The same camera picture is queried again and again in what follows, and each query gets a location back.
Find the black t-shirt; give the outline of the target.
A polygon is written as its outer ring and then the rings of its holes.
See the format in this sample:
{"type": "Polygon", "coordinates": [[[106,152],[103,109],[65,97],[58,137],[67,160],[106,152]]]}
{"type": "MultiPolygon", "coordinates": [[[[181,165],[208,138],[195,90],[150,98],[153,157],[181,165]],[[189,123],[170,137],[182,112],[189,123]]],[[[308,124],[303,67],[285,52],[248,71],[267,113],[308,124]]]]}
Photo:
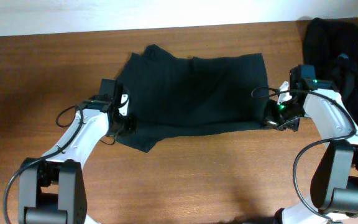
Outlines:
{"type": "Polygon", "coordinates": [[[117,80],[130,95],[135,133],[118,142],[149,152],[159,141],[264,129],[265,100],[252,90],[268,85],[261,53],[221,58],[176,58],[158,45],[132,54],[117,80]]]}

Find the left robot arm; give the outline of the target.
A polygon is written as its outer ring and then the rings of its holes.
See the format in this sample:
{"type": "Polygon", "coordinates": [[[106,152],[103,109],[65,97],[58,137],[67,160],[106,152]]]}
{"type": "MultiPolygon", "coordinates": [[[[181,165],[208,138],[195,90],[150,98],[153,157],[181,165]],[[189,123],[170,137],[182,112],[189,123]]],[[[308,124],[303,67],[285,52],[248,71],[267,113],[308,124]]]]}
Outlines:
{"type": "Polygon", "coordinates": [[[98,94],[78,105],[63,136],[40,158],[26,158],[19,179],[19,223],[94,223],[88,214],[83,168],[103,137],[135,131],[130,92],[117,80],[103,79],[98,94]]]}

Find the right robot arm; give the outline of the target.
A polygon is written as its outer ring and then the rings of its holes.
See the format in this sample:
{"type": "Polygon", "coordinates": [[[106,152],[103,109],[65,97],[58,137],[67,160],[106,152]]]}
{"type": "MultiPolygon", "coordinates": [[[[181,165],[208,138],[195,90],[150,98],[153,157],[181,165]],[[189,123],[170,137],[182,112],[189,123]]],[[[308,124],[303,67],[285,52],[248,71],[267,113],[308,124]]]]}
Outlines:
{"type": "Polygon", "coordinates": [[[290,70],[290,79],[273,91],[265,124],[277,131],[297,131],[304,116],[314,122],[321,140],[307,145],[293,163],[293,184],[301,156],[323,144],[326,151],[311,180],[310,195],[296,191],[299,203],[281,208],[274,223],[342,223],[358,217],[358,125],[343,105],[332,81],[316,77],[314,66],[299,65],[290,70]]]}

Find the pile of black clothes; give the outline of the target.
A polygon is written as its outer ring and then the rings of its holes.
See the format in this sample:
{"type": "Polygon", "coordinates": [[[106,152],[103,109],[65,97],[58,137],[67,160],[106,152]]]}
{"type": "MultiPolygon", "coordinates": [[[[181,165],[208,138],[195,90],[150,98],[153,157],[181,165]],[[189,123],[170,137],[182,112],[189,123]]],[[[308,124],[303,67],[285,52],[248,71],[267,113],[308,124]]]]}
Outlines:
{"type": "Polygon", "coordinates": [[[313,19],[303,39],[304,63],[316,78],[335,83],[358,125],[358,27],[350,22],[313,19]]]}

